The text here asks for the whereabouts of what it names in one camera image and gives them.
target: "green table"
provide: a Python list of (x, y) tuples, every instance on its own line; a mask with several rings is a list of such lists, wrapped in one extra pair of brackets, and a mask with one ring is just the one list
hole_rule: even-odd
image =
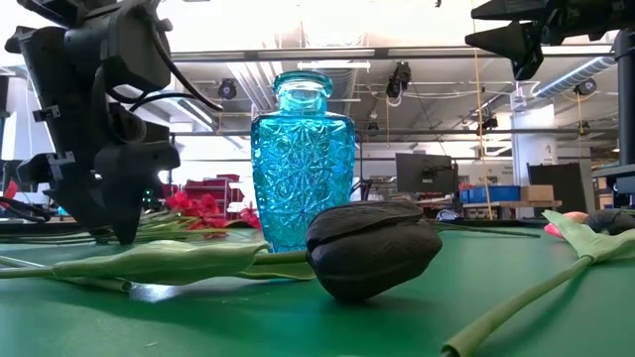
[[(487, 309), (574, 261), (555, 238), (442, 236), (443, 250), (421, 277), (362, 306), (336, 303), (318, 282), (214, 279), (143, 286), (128, 297), (42, 279), (0, 281), (2, 355), (437, 357)], [(2, 249), (52, 263), (121, 248)], [(476, 356), (633, 355), (634, 276), (632, 261), (593, 267), (503, 325)]]

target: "blue bin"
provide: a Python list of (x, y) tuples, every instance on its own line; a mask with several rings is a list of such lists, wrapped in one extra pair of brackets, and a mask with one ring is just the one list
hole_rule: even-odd
[[(509, 202), (520, 200), (520, 186), (493, 185), (489, 187), (489, 200), (491, 202)], [(485, 187), (471, 188), (469, 190), (469, 203), (485, 203), (487, 195)]]
[(463, 203), (469, 203), (469, 189), (465, 189), (460, 192), (460, 201)]

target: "blue glass vase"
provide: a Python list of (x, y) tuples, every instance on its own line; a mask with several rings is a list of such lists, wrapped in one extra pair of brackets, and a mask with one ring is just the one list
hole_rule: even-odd
[(251, 126), (256, 202), (274, 252), (307, 249), (306, 233), (319, 212), (350, 199), (355, 131), (343, 115), (326, 112), (328, 76), (297, 70), (276, 77), (280, 110)]

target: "light fixture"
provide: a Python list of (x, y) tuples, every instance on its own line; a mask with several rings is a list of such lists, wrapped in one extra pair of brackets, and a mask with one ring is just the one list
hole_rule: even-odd
[(369, 61), (320, 60), (299, 62), (299, 69), (369, 69)]

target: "vase neck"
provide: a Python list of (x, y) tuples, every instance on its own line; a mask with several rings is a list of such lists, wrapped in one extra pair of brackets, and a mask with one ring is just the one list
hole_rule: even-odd
[(326, 98), (323, 85), (311, 81), (290, 81), (278, 89), (278, 102), (283, 113), (324, 113)]

